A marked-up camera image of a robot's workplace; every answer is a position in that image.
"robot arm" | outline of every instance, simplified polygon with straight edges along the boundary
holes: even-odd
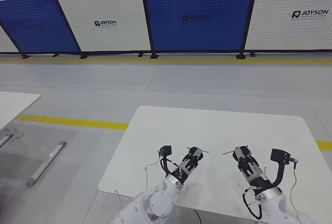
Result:
[[[163,186],[146,190],[116,215],[112,224],[159,224],[163,223],[173,209],[173,197],[180,193],[183,184],[203,158],[202,150],[190,148],[182,163],[170,172],[167,156],[172,154],[171,146],[164,146],[159,151],[162,169],[166,173]]]
[[[276,180],[271,183],[247,146],[237,147],[233,152],[233,158],[238,162],[239,170],[250,184],[249,189],[255,193],[255,199],[259,201],[260,215],[256,216],[246,203],[245,194],[248,190],[243,194],[243,201],[255,218],[260,220],[263,210],[268,215],[268,224],[315,224],[305,213],[288,212],[286,196],[278,188],[283,178],[285,165],[294,162],[295,169],[298,160],[291,158],[288,152],[272,149],[271,160],[277,162],[279,166]]]

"wire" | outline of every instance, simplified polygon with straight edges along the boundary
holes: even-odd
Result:
[[[296,168],[293,169],[293,174],[294,174],[294,180],[295,180],[295,182],[294,182],[292,188],[290,189],[289,200],[290,200],[290,203],[291,203],[293,209],[298,213],[298,211],[297,211],[297,209],[295,208],[295,206],[293,205],[293,201],[292,201],[292,191],[293,191],[294,187],[295,187],[296,184],[297,184]]]
[[[148,177],[148,175],[147,175],[147,167],[148,167],[148,166],[153,166],[153,165],[157,164],[159,161],[160,161],[160,156],[159,156],[159,159],[157,160],[157,162],[155,162],[155,163],[153,163],[153,164],[147,164],[147,165],[145,166],[145,171],[146,171],[146,187],[145,187],[145,190],[142,191],[140,194],[142,194],[143,192],[145,192],[145,191],[147,190],[147,186],[148,186],[148,183],[149,183],[149,177]],[[118,192],[117,190],[115,190],[114,193],[117,194],[117,195],[119,196],[120,207],[121,207],[121,210],[122,210],[122,204],[121,204],[121,202],[128,202],[128,201],[121,200],[120,194],[119,194],[119,192]]]
[[[198,214],[198,212],[196,212],[197,216],[199,217],[199,220],[200,220],[200,224],[202,224],[202,220],[201,220],[201,217],[200,215]]]
[[[232,151],[230,151],[230,152],[225,152],[225,153],[222,154],[222,155],[226,155],[226,154],[229,154],[229,153],[231,153],[231,152],[234,152],[234,150],[232,150]]]
[[[119,196],[119,201],[120,201],[120,211],[122,210],[122,203],[121,203],[121,197],[120,194],[117,190],[114,191],[114,194],[117,194]]]
[[[250,190],[250,189],[259,189],[258,187],[255,187],[255,186],[250,186],[249,188],[247,188],[245,190],[245,192],[243,192],[242,194],[242,199],[243,199],[243,202],[244,204],[246,205],[247,209],[249,210],[249,212],[251,213],[251,215],[253,215],[253,217],[255,217],[257,220],[260,220],[262,218],[262,206],[260,204],[258,204],[258,209],[259,209],[259,213],[260,215],[257,216],[253,213],[253,211],[251,210],[250,206],[248,206],[247,204],[247,201],[246,201],[246,194],[247,192]]]
[[[153,163],[153,164],[147,164],[146,166],[145,166],[145,171],[146,171],[146,188],[145,188],[145,190],[143,191],[143,192],[145,192],[146,190],[147,190],[147,185],[148,185],[148,183],[149,183],[149,177],[147,176],[147,167],[148,166],[153,166],[153,165],[156,165],[158,162],[160,161],[160,156],[159,156],[159,159],[157,160],[157,162],[155,162],[155,163]]]

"black frame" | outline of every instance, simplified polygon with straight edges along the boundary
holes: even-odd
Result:
[[[21,54],[23,59],[28,58],[28,54],[53,54],[52,57],[56,57],[60,54],[69,54],[69,55],[80,55],[80,59],[85,59],[90,55],[114,55],[114,54],[139,54],[139,57],[141,57],[143,54],[151,53],[150,59],[157,59],[159,53],[238,53],[236,55],[237,59],[246,59],[244,53],[250,53],[251,57],[255,56],[255,53],[320,53],[320,52],[332,52],[332,49],[315,49],[315,50],[246,50],[246,41],[248,36],[248,31],[250,28],[251,23],[251,17],[253,12],[253,7],[255,4],[255,0],[250,0],[250,4],[248,6],[247,11],[247,18],[246,18],[246,24],[245,29],[243,32],[242,37],[242,44],[240,50],[155,50],[154,48],[154,41],[153,41],[153,35],[151,30],[151,23],[150,23],[150,16],[149,16],[149,10],[147,5],[147,0],[142,0],[144,4],[144,12],[145,12],[145,19],[146,19],[146,25],[147,25],[147,32],[149,35],[149,42],[150,42],[150,49],[151,50],[129,50],[129,51],[95,51],[95,52],[83,52],[75,38],[75,35],[71,29],[71,26],[69,22],[66,19],[66,16],[64,14],[64,11],[59,3],[59,0],[55,0],[57,7],[68,27],[69,32],[72,35],[72,38],[77,46],[78,51],[77,52],[22,52],[15,40],[12,38],[11,34],[6,30],[6,28],[2,25],[0,21],[0,26],[4,30],[4,32],[7,34],[7,36],[10,38],[10,40],[13,42],[15,47],[19,52],[0,52],[0,54]]]

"panel base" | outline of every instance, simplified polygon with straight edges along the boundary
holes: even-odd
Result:
[[[237,59],[246,59],[246,56],[243,53],[239,53],[236,55]]]

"white tabletop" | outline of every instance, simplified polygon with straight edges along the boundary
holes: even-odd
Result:
[[[188,152],[186,147],[197,146],[210,152],[204,154],[176,197],[178,206],[253,218],[242,201],[248,183],[232,154],[222,153],[248,145],[260,166],[267,167],[268,178],[274,181],[278,165],[270,160],[270,153],[272,148],[278,148],[299,159],[298,184],[292,196],[296,208],[308,213],[316,223],[332,223],[332,174],[300,117],[141,106],[125,131],[99,190],[138,195],[145,188],[144,167],[157,161],[157,150],[163,145],[172,146],[170,159],[175,162],[182,161]],[[157,164],[148,168],[148,176],[148,187],[152,188],[162,182],[164,173]],[[293,183],[293,166],[289,165],[279,185],[288,197]],[[291,210],[289,198],[287,203]]]
[[[0,92],[0,131],[38,98],[40,98],[39,94]]]

